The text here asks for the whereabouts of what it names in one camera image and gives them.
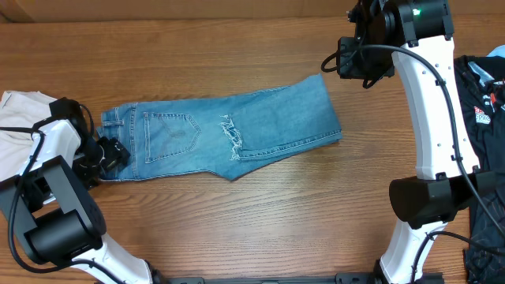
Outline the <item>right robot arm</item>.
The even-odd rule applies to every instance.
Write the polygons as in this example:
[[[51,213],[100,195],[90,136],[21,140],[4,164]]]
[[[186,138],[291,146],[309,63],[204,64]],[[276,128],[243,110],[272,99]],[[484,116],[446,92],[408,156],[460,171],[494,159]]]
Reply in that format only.
[[[413,177],[393,180],[397,216],[387,251],[370,283],[441,283],[424,262],[446,225],[495,187],[481,169],[467,135],[454,71],[455,28],[446,1],[359,1],[347,14],[356,26],[339,40],[333,58],[340,77],[365,88],[398,73],[406,91],[416,141]]]

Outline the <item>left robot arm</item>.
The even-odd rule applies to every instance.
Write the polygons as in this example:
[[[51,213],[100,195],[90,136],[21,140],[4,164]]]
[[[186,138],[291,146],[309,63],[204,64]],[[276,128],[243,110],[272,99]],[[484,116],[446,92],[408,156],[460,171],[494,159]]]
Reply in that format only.
[[[166,282],[148,261],[111,238],[88,192],[100,176],[126,165],[130,153],[115,138],[95,137],[86,106],[63,98],[49,108],[49,118],[13,128],[34,143],[24,165],[1,183],[13,259],[36,274],[71,267],[100,283]]]

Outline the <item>light blue denim jeans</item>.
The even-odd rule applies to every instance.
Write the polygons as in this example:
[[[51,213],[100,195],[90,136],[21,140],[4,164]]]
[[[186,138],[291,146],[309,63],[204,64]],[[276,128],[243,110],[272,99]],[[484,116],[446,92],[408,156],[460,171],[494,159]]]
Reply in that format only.
[[[208,172],[233,181],[270,163],[342,139],[320,74],[277,88],[214,99],[126,103],[102,113],[101,136],[128,162],[105,181]]]

